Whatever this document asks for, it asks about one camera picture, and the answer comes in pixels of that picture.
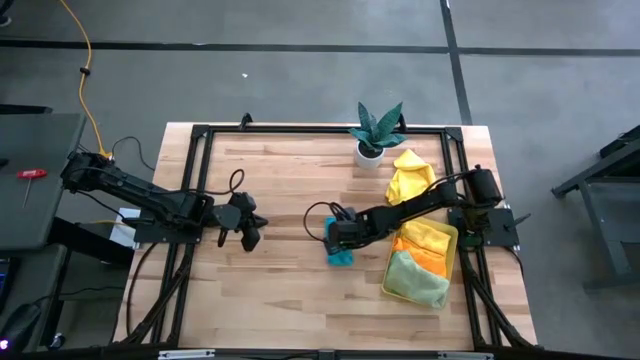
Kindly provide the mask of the yellow translucent plastic bin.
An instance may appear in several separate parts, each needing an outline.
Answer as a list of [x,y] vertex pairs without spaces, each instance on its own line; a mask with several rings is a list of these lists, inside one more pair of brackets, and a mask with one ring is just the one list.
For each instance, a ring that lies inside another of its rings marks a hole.
[[[448,250],[445,254],[446,256],[446,268],[447,268],[447,274],[448,276],[446,277],[449,281],[450,281],[450,285],[452,282],[452,274],[453,274],[453,266],[454,266],[454,258],[455,258],[455,253],[456,253],[456,246],[457,246],[457,240],[458,240],[458,231],[447,224],[444,223],[440,223],[440,222],[436,222],[433,221],[431,219],[428,218],[418,218],[417,221],[423,222],[425,224],[428,224],[430,226],[432,226],[433,228],[435,228],[436,230],[439,230],[441,232],[444,232],[448,235],[451,236],[450,242],[449,242],[449,246],[448,246]],[[392,240],[391,240],[391,249],[390,249],[390,253],[389,253],[389,258],[388,258],[388,262],[389,259],[391,257],[391,254],[394,252],[392,250],[392,245],[393,245],[393,240],[396,237],[400,237],[400,231],[401,228],[393,235]]]

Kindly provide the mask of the green snake plant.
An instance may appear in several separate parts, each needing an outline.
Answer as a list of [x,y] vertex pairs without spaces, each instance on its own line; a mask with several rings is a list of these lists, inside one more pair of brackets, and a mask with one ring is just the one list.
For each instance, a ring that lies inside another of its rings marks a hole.
[[406,140],[405,135],[395,133],[395,128],[399,124],[402,115],[402,107],[403,103],[398,103],[385,113],[380,120],[377,120],[359,102],[357,110],[360,127],[350,128],[348,132],[369,150],[379,151],[384,148],[395,147]]

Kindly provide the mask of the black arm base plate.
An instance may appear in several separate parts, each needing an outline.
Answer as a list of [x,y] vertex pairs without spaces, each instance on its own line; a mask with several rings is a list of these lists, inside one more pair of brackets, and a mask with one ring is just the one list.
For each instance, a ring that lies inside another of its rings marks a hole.
[[163,227],[159,223],[138,224],[134,229],[136,230],[134,241],[139,246],[143,243],[195,244],[201,242],[203,234],[202,229],[177,231]]
[[516,221],[510,209],[452,208],[448,210],[448,222],[458,230],[461,246],[519,248]]

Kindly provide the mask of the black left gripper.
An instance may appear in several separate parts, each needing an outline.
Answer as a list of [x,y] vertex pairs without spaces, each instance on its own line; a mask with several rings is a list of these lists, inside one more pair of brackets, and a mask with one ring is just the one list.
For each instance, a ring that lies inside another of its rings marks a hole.
[[220,228],[217,246],[221,248],[229,231],[241,232],[241,244],[252,252],[261,239],[259,228],[268,225],[268,219],[257,215],[254,198],[247,192],[233,193],[227,204],[214,207],[214,225]]

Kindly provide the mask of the light green microfiber towel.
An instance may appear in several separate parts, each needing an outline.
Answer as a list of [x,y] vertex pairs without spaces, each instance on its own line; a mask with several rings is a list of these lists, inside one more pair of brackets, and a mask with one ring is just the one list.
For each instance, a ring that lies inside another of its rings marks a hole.
[[450,281],[423,269],[408,251],[391,254],[382,282],[382,290],[389,295],[435,309],[445,306]]

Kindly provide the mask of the orange microfiber towel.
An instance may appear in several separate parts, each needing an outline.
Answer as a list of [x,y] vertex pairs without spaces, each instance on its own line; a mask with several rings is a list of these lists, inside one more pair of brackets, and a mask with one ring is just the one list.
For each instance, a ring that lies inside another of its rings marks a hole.
[[419,247],[401,237],[393,240],[392,250],[406,252],[415,264],[434,275],[443,278],[448,276],[445,255]]

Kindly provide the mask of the grey metal stand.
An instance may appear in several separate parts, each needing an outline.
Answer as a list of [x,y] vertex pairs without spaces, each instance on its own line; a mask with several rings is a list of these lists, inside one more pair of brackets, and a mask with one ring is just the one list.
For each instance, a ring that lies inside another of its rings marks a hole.
[[611,274],[586,282],[584,289],[640,285],[640,270],[627,257],[627,245],[640,246],[640,125],[601,148],[599,160],[551,189],[561,199],[578,191]]

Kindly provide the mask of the teal microfiber towel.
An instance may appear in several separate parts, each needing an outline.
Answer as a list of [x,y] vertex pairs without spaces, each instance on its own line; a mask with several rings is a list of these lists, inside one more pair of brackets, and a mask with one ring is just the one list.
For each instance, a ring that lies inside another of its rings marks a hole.
[[[329,240],[329,226],[335,222],[334,217],[327,217],[324,221],[324,236]],[[351,250],[340,250],[335,253],[327,253],[327,263],[334,267],[349,267],[354,264],[354,257]]]

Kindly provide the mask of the grey side table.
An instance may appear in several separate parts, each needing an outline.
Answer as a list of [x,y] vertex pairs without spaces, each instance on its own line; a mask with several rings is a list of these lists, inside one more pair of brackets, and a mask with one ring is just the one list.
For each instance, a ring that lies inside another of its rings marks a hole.
[[[0,115],[0,251],[32,250],[45,245],[62,196],[61,172],[82,137],[86,119],[79,114]],[[48,172],[34,179],[26,207],[27,180],[22,170]]]

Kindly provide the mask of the white plant pot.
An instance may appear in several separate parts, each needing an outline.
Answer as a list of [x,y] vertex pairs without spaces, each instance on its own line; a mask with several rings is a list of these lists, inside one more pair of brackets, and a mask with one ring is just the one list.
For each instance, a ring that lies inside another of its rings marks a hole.
[[384,148],[371,148],[359,141],[355,150],[355,163],[363,169],[375,169],[381,164],[384,154]]

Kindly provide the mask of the red-handled hex key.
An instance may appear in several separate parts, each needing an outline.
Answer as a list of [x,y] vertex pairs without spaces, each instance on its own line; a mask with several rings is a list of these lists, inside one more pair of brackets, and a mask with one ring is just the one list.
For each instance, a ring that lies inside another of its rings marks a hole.
[[34,179],[39,179],[39,178],[44,178],[48,175],[48,172],[44,169],[41,168],[35,168],[35,169],[29,169],[29,170],[22,170],[19,171],[16,174],[16,177],[18,179],[23,179],[23,180],[27,180],[27,187],[25,190],[25,194],[24,194],[24,199],[23,199],[23,203],[22,203],[22,207],[25,208],[27,201],[28,201],[28,197],[30,194],[30,190],[31,190],[31,184],[33,182]]

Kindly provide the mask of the white box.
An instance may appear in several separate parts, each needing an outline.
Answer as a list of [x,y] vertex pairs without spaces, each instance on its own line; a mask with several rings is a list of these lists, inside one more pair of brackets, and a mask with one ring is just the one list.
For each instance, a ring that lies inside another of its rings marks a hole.
[[125,218],[137,218],[141,213],[140,209],[120,208],[119,215],[116,217],[116,224],[113,225],[109,239],[122,246],[131,249],[138,249],[139,244],[134,241],[136,230],[132,227],[124,225],[122,216]]

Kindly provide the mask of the yellow microfiber towel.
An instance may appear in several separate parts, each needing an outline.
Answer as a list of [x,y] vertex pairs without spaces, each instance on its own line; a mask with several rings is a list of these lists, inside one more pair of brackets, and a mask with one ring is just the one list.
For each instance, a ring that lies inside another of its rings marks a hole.
[[393,165],[396,171],[385,193],[390,205],[397,205],[422,194],[436,181],[432,166],[410,149],[396,158]]
[[450,239],[450,235],[417,220],[405,223],[400,231],[400,240],[403,245],[441,256],[446,254]]

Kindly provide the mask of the black aluminium frame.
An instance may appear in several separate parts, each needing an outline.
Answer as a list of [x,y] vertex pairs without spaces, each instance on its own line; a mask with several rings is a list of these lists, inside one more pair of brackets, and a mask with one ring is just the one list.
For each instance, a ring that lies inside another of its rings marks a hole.
[[395,168],[410,149],[437,176],[463,165],[496,166],[484,126],[412,125],[372,170],[355,163],[346,124],[214,125],[207,188],[224,192],[236,169],[242,189],[269,224],[252,252],[214,230],[195,248],[178,343],[187,348],[469,350],[473,346],[459,267],[441,309],[382,292],[391,243],[359,249],[334,267],[320,243],[328,203],[363,210],[382,205]]

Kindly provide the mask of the silver bracket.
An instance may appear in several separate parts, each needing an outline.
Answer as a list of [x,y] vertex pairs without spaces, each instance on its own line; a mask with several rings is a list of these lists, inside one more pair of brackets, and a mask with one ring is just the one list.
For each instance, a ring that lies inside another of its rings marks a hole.
[[437,355],[438,360],[494,360],[491,353],[443,351]]
[[188,349],[160,351],[157,360],[209,360],[214,359],[214,349]]

